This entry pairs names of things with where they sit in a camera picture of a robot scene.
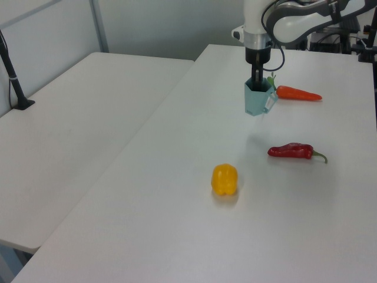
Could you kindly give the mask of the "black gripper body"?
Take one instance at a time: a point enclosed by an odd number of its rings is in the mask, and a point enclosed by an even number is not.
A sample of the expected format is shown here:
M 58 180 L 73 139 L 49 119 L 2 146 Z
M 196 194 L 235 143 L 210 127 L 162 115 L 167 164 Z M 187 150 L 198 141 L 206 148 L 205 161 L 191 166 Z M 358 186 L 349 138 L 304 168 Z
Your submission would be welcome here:
M 269 62 L 271 54 L 271 47 L 260 50 L 245 48 L 245 59 L 251 65 L 261 66 Z

